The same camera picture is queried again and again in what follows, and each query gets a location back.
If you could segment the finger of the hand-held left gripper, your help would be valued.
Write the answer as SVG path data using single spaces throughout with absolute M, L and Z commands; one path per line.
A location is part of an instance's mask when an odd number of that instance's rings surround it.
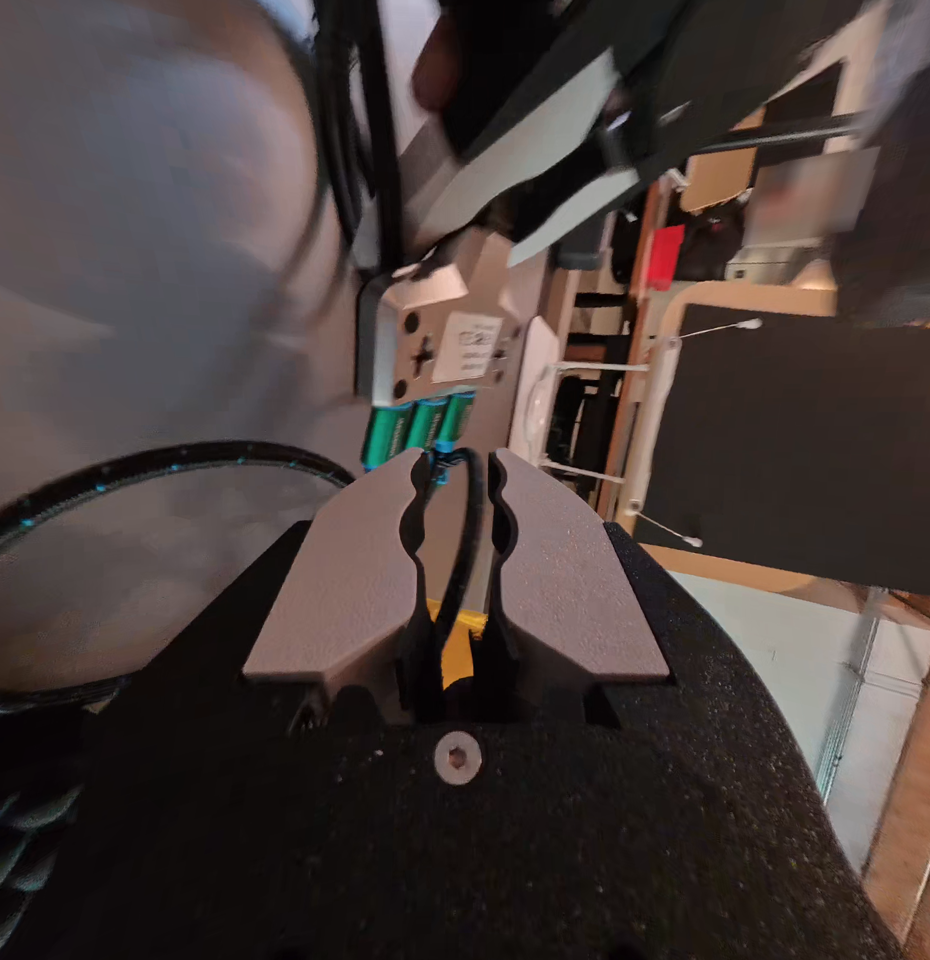
M 638 183 L 637 169 L 627 166 L 604 173 L 577 188 L 541 224 L 513 244 L 507 267 L 513 268 L 561 240 Z
M 440 122 L 428 118 L 416 134 L 416 250 L 427 252 L 582 145 L 617 76 L 606 50 L 471 161 L 457 160 Z

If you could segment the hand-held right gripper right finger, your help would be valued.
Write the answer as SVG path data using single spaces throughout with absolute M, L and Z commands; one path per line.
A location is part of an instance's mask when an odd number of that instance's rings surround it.
M 489 619 L 517 685 L 656 683 L 662 650 L 599 516 L 511 450 L 489 457 Z

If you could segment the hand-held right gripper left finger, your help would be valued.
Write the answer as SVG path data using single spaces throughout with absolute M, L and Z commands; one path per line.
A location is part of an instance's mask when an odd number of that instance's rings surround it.
M 316 514 L 243 665 L 251 681 L 307 683 L 327 702 L 368 690 L 387 719 L 438 719 L 440 658 L 426 605 L 418 447 L 344 487 Z

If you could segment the silver video switch hub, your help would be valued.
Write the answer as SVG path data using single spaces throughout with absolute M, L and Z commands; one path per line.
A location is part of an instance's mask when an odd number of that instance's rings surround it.
M 355 394 L 391 408 L 495 388 L 519 353 L 507 270 L 463 262 L 383 275 L 359 294 Z

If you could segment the grey desk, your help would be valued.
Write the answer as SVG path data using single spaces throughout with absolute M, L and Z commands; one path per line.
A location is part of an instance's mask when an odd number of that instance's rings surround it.
M 370 2 L 0 2 L 0 714 L 108 697 L 359 471 L 320 142 Z

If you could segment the person's left hand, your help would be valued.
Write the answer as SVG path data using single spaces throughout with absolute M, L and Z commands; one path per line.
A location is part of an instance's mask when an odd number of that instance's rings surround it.
M 423 45 L 410 78 L 416 104 L 426 113 L 441 113 L 453 99 L 462 72 L 462 44 L 454 18 L 439 16 Z

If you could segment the red plastic bin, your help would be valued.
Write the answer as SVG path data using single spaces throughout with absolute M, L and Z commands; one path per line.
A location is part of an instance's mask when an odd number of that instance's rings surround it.
M 674 281 L 684 243 L 686 227 L 680 223 L 653 231 L 644 269 L 644 286 L 649 291 L 667 291 Z

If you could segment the black board on stand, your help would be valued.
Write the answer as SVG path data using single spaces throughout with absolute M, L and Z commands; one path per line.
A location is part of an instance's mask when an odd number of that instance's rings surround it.
M 543 458 L 543 440 L 547 430 L 545 422 L 550 413 L 551 388 L 558 374 L 581 373 L 586 369 L 599 374 L 624 374 L 629 383 L 623 385 L 622 397 L 626 400 L 629 392 L 630 399 L 638 401 L 638 417 L 632 436 L 633 446 L 623 474 L 615 476 L 609 467 L 598 473 L 586 472 L 572 466 L 567 468 L 568 474 L 578 473 L 585 479 L 610 480 L 611 486 L 617 488 L 624 498 L 631 498 L 631 503 L 620 499 L 617 507 L 613 508 L 618 522 L 631 531 L 649 552 L 659 557 L 661 563 L 671 563 L 674 570 L 717 577 L 721 561 L 767 569 L 765 566 L 706 555 L 702 552 L 700 539 L 679 534 L 663 523 L 652 521 L 643 512 L 663 409 L 675 378 L 682 343 L 690 337 L 688 333 L 681 332 L 681 327 L 685 310 L 691 304 L 755 310 L 760 314 L 832 317 L 859 328 L 893 328 L 881 327 L 877 321 L 871 319 L 860 320 L 847 316 L 839 310 L 840 295 L 822 284 L 809 287 L 702 282 L 688 284 L 681 293 L 670 298 L 654 330 L 655 337 L 651 345 L 640 346 L 638 352 L 632 355 L 630 364 L 608 360 L 590 364 L 584 360 L 562 363 L 557 337 L 540 318 L 534 318 L 519 379 L 513 432 L 514 449 L 534 463 L 543 466 L 547 464 Z M 918 324 L 908 321 L 903 327 L 907 326 L 930 329 L 930 320 Z M 819 578 L 777 568 L 771 570 Z

